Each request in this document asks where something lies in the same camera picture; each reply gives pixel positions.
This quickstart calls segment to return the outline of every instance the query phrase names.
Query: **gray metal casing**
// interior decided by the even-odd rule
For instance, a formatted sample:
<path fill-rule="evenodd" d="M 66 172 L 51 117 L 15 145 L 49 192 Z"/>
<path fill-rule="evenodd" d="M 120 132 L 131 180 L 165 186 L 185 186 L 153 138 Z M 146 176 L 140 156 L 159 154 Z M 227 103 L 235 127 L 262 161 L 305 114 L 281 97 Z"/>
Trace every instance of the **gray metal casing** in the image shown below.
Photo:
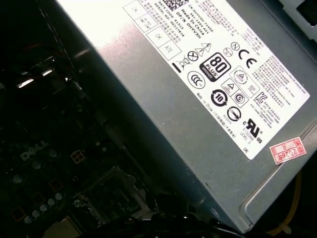
<path fill-rule="evenodd" d="M 130 1 L 40 2 L 83 89 L 102 110 L 111 102 L 126 119 L 136 157 L 191 205 L 233 228 L 250 230 L 316 150 L 315 60 L 260 1 L 228 0 L 311 97 L 251 161 L 135 27 L 122 9 Z M 298 136 L 307 154 L 276 166 L 269 146 Z"/>
<path fill-rule="evenodd" d="M 317 26 L 312 26 L 297 10 L 305 0 L 279 0 L 284 5 L 284 11 L 296 22 L 305 34 L 317 42 Z"/>

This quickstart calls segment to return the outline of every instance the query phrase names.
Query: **white label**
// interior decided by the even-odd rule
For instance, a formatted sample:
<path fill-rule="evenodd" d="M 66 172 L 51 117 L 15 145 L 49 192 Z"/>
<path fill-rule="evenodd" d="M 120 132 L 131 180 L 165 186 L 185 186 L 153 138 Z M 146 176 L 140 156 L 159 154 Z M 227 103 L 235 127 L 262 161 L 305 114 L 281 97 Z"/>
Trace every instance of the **white label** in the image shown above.
<path fill-rule="evenodd" d="M 310 97 L 225 0 L 123 9 L 250 160 Z"/>

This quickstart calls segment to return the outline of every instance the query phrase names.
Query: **power supply unit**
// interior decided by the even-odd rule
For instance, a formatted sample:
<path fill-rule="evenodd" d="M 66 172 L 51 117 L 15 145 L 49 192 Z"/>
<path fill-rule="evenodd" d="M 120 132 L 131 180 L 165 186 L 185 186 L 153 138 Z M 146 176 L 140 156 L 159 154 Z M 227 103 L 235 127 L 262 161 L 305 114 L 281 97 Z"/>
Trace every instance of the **power supply unit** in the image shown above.
<path fill-rule="evenodd" d="M 316 150 L 316 49 L 281 5 L 38 2 L 124 146 L 221 222 L 250 230 Z"/>

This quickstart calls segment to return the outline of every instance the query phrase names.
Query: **barcode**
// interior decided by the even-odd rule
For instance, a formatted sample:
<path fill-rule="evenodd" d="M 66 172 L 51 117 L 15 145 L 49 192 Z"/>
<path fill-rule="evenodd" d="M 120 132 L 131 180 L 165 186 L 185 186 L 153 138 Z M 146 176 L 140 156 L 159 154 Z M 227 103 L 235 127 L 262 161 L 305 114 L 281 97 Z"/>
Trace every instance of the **barcode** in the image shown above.
<path fill-rule="evenodd" d="M 181 6 L 189 2 L 189 0 L 163 0 L 163 1 L 172 11 L 179 9 Z"/>

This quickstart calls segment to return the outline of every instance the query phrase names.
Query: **yellow wire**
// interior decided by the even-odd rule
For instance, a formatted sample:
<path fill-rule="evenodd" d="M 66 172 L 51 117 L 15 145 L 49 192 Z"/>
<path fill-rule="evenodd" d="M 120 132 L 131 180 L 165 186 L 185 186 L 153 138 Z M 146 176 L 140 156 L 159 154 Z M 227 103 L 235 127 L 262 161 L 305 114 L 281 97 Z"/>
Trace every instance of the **yellow wire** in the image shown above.
<path fill-rule="evenodd" d="M 299 198 L 300 198 L 300 194 L 301 194 L 301 186 L 302 186 L 302 173 L 299 172 L 296 176 L 293 201 L 292 201 L 290 211 L 287 214 L 284 221 L 278 227 L 266 232 L 268 235 L 276 236 L 281 231 L 283 231 L 283 228 L 286 227 L 291 222 L 291 220 L 293 219 L 293 217 L 295 215 L 297 206 L 298 206 L 298 202 L 299 202 Z"/>

